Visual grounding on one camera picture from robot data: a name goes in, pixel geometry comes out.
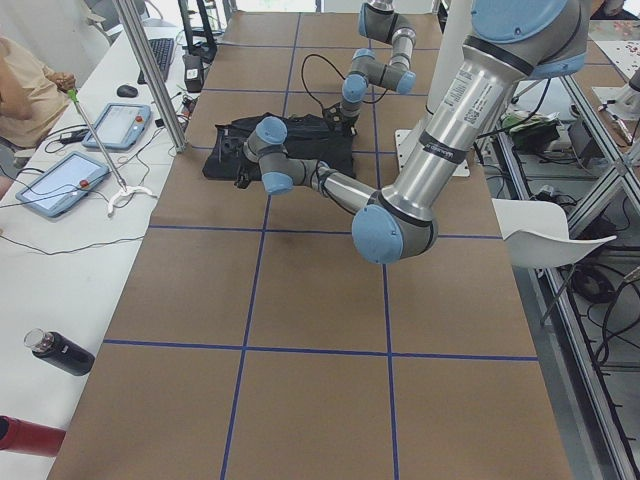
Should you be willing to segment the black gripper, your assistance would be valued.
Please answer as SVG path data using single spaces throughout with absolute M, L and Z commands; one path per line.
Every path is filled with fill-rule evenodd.
M 344 112 L 339 111 L 338 113 L 335 114 L 335 120 L 337 121 L 337 124 L 338 124 L 338 131 L 340 133 L 356 133 L 357 132 L 356 122 L 358 118 L 359 118 L 358 115 L 349 116 L 349 115 L 346 115 Z
M 245 138 L 224 131 L 219 145 L 219 163 L 225 165 L 242 164 L 247 158 L 244 153 Z

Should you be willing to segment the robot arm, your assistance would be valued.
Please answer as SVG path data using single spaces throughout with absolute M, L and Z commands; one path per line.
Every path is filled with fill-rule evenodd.
M 395 11 L 392 1 L 364 1 L 358 31 L 367 39 L 390 46 L 391 55 L 388 61 L 382 62 L 368 48 L 354 53 L 343 80 L 339 107 L 341 123 L 347 130 L 355 125 L 370 86 L 407 94 L 416 81 L 411 70 L 416 32 L 409 20 Z
M 276 117 L 262 119 L 240 150 L 235 184 L 260 181 L 269 195 L 311 188 L 353 214 L 351 233 L 366 260 L 390 264 L 436 241 L 432 207 L 476 139 L 505 109 L 512 87 L 578 71 L 586 57 L 587 1 L 474 1 L 460 36 L 462 61 L 439 104 L 413 129 L 396 180 L 374 189 L 321 160 L 297 159 Z

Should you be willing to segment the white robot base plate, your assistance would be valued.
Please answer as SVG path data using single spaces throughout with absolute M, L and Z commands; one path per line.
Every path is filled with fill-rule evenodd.
M 422 145 L 420 139 L 413 138 L 413 131 L 409 129 L 399 129 L 395 131 L 395 145 L 398 161 L 398 168 L 402 170 L 407 164 L 411 153 L 417 145 L 420 145 L 420 149 L 425 152 L 437 155 L 445 160 L 455 160 L 457 157 L 456 150 L 451 150 L 446 145 L 442 145 L 438 142 L 430 142 L 428 145 Z M 466 155 L 463 154 L 457 158 L 460 163 L 456 164 L 456 170 L 453 173 L 455 177 L 469 177 L 470 168 L 466 161 Z

